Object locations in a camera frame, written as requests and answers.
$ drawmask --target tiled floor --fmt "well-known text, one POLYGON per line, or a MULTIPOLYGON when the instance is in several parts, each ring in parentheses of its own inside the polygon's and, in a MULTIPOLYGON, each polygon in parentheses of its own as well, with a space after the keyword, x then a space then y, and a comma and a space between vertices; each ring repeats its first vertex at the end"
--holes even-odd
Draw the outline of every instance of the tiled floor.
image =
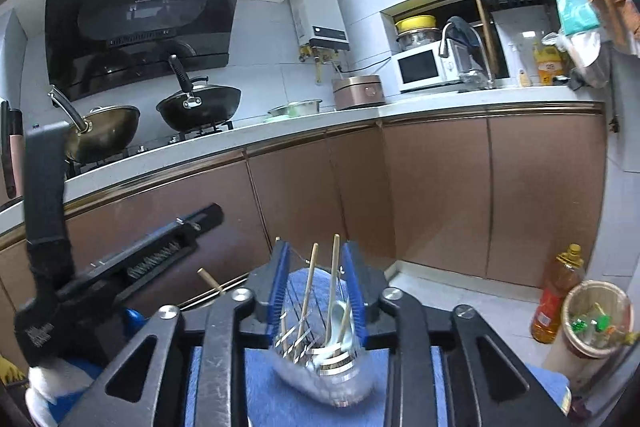
POLYGON ((533 302, 456 288, 407 273, 394 276, 389 286, 411 293, 425 306, 452 310, 458 304, 470 304, 524 362, 542 365, 551 347, 536 342, 529 334, 529 323, 536 310, 533 302))

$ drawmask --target faucet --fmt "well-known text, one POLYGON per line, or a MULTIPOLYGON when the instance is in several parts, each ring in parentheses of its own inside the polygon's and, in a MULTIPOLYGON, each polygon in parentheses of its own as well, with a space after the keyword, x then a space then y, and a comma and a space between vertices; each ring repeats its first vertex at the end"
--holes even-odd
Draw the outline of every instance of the faucet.
MULTIPOLYGON (((449 29, 452 26, 455 26, 455 24, 453 22, 448 22, 444 26, 444 29, 442 30, 442 40, 440 41, 440 45, 438 47, 438 55, 440 55, 440 57, 442 58, 449 57, 449 45, 447 43, 447 35, 449 33, 449 29)), ((495 87, 494 74, 491 72, 491 68, 489 67, 489 59, 487 58, 487 55, 486 55, 486 48, 484 47, 484 42, 482 42, 482 39, 480 38, 480 35, 475 30, 475 28, 473 28, 473 26, 471 25, 468 25, 468 26, 469 26, 469 29, 471 29, 471 31, 476 36, 476 39, 478 39, 478 42, 480 43, 480 52, 482 54, 482 60, 484 62, 484 69, 486 70, 487 77, 488 77, 487 89, 494 89, 495 87)))

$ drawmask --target brown cabinet door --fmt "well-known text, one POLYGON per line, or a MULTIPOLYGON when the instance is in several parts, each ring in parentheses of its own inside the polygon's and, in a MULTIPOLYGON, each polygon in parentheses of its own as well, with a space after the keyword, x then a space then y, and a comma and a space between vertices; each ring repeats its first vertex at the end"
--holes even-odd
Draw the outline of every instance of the brown cabinet door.
POLYGON ((504 116, 489 121, 494 225, 487 276, 542 285, 546 261, 570 243, 588 261, 606 161, 602 115, 504 116))
POLYGON ((345 231, 326 140, 250 158, 249 166, 271 241, 289 241, 305 259, 319 243, 318 263, 331 266, 334 234, 345 231))
POLYGON ((349 240, 367 264, 386 269, 396 260, 391 194, 380 129, 329 139, 349 240))
POLYGON ((14 308, 2 288, 0 288, 0 353, 25 373, 27 372, 29 365, 22 357, 18 342, 15 340, 14 308))
MULTIPOLYGON (((198 251, 154 280, 129 305, 143 314, 152 314, 164 304, 180 304, 209 290, 196 273, 200 267, 223 283, 266 263, 269 247, 247 166, 238 162, 140 192, 68 220, 76 267, 80 271, 172 219, 211 203, 222 207, 224 223, 203 235, 198 251)), ((16 307, 33 297, 24 242, 0 253, 0 278, 16 307)))
POLYGON ((384 128, 398 259, 485 276, 490 225, 486 120, 384 128))

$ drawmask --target kitchen countertop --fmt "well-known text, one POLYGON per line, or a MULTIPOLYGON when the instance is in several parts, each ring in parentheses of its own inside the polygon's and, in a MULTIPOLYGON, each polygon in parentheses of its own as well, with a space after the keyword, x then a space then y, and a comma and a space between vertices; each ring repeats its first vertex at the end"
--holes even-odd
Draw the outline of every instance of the kitchen countertop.
MULTIPOLYGON (((77 200, 103 188, 123 184, 143 174, 161 171, 198 158, 278 137, 359 121, 398 117, 430 110, 501 103, 599 101, 602 101, 600 92, 586 88, 574 92, 564 86, 495 89, 466 93, 448 92, 417 95, 380 107, 324 112, 290 120, 259 123, 150 150, 76 176, 66 182, 65 202, 77 200)), ((20 225, 23 219, 22 202, 0 212, 0 235, 20 225)))

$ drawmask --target soap bottle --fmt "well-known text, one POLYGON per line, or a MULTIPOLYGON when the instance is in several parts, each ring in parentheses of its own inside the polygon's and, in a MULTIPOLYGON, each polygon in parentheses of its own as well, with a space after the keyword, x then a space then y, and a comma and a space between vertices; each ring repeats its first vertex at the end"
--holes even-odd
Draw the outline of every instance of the soap bottle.
POLYGON ((525 70, 518 71, 518 85, 520 87, 531 87, 531 86, 533 86, 533 84, 531 83, 531 79, 529 78, 529 75, 527 74, 527 71, 525 71, 525 70))
POLYGON ((569 245, 546 266, 542 297, 531 321, 531 336, 543 344, 556 338, 560 327, 562 303, 567 293, 584 279, 580 245, 569 245))

